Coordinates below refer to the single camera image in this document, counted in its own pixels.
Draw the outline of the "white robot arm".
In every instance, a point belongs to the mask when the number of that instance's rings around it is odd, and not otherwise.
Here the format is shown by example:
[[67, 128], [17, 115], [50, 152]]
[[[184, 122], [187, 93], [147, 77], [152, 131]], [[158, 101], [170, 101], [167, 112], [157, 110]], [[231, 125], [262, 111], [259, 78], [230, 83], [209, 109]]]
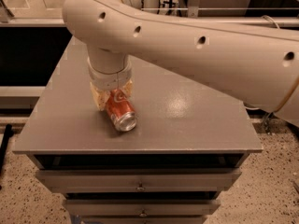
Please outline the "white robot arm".
[[135, 56], [299, 125], [295, 31], [156, 15], [139, 0], [65, 0], [63, 19], [100, 91], [124, 86]]

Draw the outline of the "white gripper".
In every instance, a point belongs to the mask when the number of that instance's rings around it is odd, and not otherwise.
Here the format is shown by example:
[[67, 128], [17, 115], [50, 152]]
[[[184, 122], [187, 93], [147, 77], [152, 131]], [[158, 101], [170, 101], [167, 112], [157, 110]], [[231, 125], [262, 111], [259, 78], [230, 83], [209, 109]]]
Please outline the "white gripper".
[[90, 88], [93, 95], [93, 100], [100, 111], [104, 111], [107, 100], [109, 99], [111, 90], [121, 88], [126, 100], [132, 96], [133, 81], [132, 66], [127, 58], [124, 59], [124, 67], [117, 73], [104, 74], [96, 71], [87, 59], [88, 71], [91, 79]]

